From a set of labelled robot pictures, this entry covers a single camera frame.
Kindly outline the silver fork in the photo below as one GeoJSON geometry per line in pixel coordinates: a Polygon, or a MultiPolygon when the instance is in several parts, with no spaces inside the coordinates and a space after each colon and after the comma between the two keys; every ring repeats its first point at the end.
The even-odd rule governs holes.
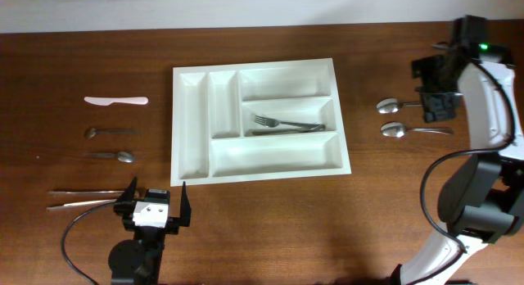
{"type": "Polygon", "coordinates": [[[273,134],[288,134],[288,133],[313,133],[318,131],[324,131],[326,129],[325,124],[318,124],[312,128],[307,129],[278,129],[278,130],[257,130],[251,131],[252,136],[262,135],[273,135],[273,134]]]}
{"type": "Polygon", "coordinates": [[[314,127],[317,127],[317,124],[308,124],[308,123],[299,123],[294,121],[285,121],[285,120],[278,120],[274,118],[269,118],[262,115],[253,115],[251,117],[251,120],[254,121],[256,124],[262,125],[264,127],[268,128],[276,128],[280,125],[286,125],[286,126],[292,126],[292,127],[298,127],[298,128],[304,128],[304,129],[312,129],[314,127]]]}

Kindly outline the silver tablespoon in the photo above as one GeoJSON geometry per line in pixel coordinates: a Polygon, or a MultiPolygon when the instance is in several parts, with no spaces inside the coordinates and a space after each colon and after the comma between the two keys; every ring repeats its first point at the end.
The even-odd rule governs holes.
{"type": "Polygon", "coordinates": [[[382,135],[393,138],[402,138],[407,132],[454,134],[451,128],[409,128],[400,122],[386,123],[380,128],[380,131],[382,135]]]}
{"type": "Polygon", "coordinates": [[[386,98],[381,100],[376,108],[380,114],[393,114],[404,107],[421,106],[421,102],[401,102],[396,98],[386,98]]]}

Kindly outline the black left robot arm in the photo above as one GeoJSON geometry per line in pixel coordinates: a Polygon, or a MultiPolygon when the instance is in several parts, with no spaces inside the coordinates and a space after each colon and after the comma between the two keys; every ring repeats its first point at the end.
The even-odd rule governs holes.
{"type": "Polygon", "coordinates": [[[170,192],[147,189],[136,198],[137,178],[116,199],[113,211],[122,218],[133,237],[117,243],[108,257],[112,284],[157,284],[165,249],[165,237],[177,235],[191,223],[192,208],[187,187],[182,186],[179,216],[169,215],[170,192]]]}

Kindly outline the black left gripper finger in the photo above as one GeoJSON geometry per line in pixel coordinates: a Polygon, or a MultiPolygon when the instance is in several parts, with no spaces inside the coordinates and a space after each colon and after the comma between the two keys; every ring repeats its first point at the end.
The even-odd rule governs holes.
{"type": "Polygon", "coordinates": [[[178,225],[180,227],[189,227],[191,224],[191,217],[192,217],[192,208],[191,208],[190,201],[187,195],[187,186],[186,186],[186,182],[183,182],[181,199],[180,199],[180,207],[179,207],[178,225]]]}
{"type": "Polygon", "coordinates": [[[123,191],[123,193],[116,199],[113,206],[113,211],[117,215],[129,214],[134,208],[135,192],[137,189],[138,178],[134,177],[129,186],[123,191]]]}

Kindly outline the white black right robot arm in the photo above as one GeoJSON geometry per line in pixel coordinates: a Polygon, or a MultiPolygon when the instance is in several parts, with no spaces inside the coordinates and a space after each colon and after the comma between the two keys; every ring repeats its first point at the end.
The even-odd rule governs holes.
{"type": "Polygon", "coordinates": [[[453,23],[440,54],[411,64],[426,123],[451,120],[464,102],[470,147],[434,161],[422,177],[422,212],[433,228],[390,284],[450,284],[475,253],[523,225],[523,131],[514,99],[509,48],[489,43],[488,20],[453,23]]]}

